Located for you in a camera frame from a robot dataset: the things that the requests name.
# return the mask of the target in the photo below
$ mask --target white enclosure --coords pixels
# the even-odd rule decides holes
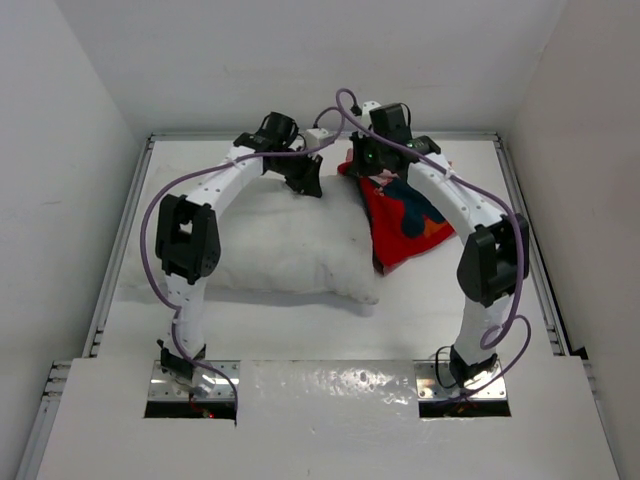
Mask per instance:
[[[51,362],[81,354],[146,137],[253,130],[270,110],[305,126],[342,86],[406,102],[416,129],[504,136],[616,467],[640,477],[639,22],[633,0],[0,2],[0,479]]]

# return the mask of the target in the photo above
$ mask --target white panel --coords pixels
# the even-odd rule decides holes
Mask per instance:
[[[50,0],[0,2],[0,479],[82,348],[138,145]]]
[[[511,418],[420,420],[408,361],[240,365],[238,427],[144,419],[153,362],[75,360],[40,480],[613,480],[578,358],[507,382]]]
[[[621,475],[640,478],[640,3],[569,2],[509,139],[575,346],[585,345]]]
[[[564,0],[57,0],[138,133],[310,125],[338,87],[415,125],[506,127]]]

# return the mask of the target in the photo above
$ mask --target black bracket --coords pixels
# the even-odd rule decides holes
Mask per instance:
[[[456,385],[463,388],[467,380],[475,378],[482,372],[491,370],[497,361],[498,354],[494,353],[483,362],[467,365],[458,354],[455,347],[451,346],[451,353],[449,354],[449,371],[451,372],[453,379],[456,381]]]
[[[190,232],[183,228],[189,224]],[[216,212],[209,204],[189,202],[186,195],[166,195],[158,214],[156,256],[167,275],[180,275],[189,285],[211,275],[220,261]]]
[[[381,137],[422,155],[441,153],[440,147],[430,137],[423,135],[413,138],[402,104],[384,105],[371,110],[369,115],[371,129]],[[347,170],[348,175],[370,177],[388,170],[406,180],[409,165],[418,161],[416,156],[400,152],[367,135],[353,133],[350,138],[353,144],[353,162]]]
[[[516,214],[524,248],[524,276],[529,275],[529,222]],[[490,226],[478,225],[469,235],[458,265],[458,283],[474,302],[489,307],[516,286],[516,240],[509,219]]]
[[[293,152],[291,144],[298,135],[298,125],[286,115],[271,112],[262,121],[256,133],[243,133],[233,144],[256,152]],[[264,157],[264,171],[283,175],[286,184],[296,193],[321,197],[320,165],[322,157],[300,155],[295,157]]]

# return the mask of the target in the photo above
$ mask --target white connector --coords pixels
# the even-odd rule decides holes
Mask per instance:
[[[316,148],[320,145],[326,145],[331,137],[333,137],[333,133],[326,128],[310,128],[309,130],[305,130],[302,136],[304,137],[307,148]]]

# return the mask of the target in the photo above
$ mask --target white pillow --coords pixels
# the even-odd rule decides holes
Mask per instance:
[[[185,173],[160,167],[146,185],[119,286],[147,284],[138,246],[142,215],[156,192]],[[184,182],[171,193],[186,193],[198,181]],[[359,195],[343,177],[321,177],[320,184],[321,199],[294,194],[280,178],[261,177],[247,186],[218,219],[222,252],[207,287],[335,292],[360,303],[377,303],[371,234]],[[147,249],[153,275],[163,283],[164,273],[154,253],[157,210],[149,222]]]

